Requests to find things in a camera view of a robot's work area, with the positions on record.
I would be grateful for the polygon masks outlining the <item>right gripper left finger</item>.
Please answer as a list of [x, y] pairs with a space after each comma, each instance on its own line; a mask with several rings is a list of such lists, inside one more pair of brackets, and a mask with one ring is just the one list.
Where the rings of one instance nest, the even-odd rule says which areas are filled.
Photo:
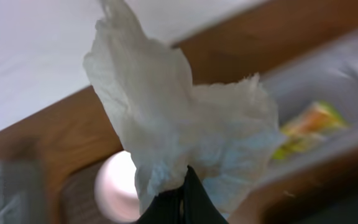
[[135, 224], [185, 224], [184, 190], [179, 187], [158, 194]]

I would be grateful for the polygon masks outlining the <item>white tissue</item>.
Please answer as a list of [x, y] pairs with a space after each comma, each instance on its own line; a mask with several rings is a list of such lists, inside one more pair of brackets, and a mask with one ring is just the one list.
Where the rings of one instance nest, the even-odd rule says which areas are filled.
[[233, 213], [285, 137], [259, 76], [194, 85], [180, 49], [148, 38], [124, 1], [101, 1], [103, 17], [83, 66], [135, 165], [144, 212], [194, 168], [209, 198]]

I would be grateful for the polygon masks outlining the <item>pink bowl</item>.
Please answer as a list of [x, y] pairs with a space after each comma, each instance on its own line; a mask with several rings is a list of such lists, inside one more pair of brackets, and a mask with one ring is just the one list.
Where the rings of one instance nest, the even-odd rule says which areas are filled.
[[133, 223], [140, 217], [135, 172], [131, 154], [126, 151], [113, 154], [98, 171], [95, 201], [101, 213], [114, 223]]

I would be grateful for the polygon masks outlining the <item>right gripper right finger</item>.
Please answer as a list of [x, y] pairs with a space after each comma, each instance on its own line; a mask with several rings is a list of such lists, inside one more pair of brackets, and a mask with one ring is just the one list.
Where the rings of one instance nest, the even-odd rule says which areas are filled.
[[183, 185], [184, 223], [228, 224], [209, 199], [195, 170], [188, 166]]

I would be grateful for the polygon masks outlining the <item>green snack wrapper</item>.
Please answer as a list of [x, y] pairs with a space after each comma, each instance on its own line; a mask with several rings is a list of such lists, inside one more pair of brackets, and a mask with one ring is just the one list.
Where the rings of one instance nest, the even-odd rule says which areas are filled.
[[330, 103], [315, 101], [281, 126], [280, 130], [286, 140], [272, 158], [284, 160], [308, 152], [348, 127], [348, 122]]

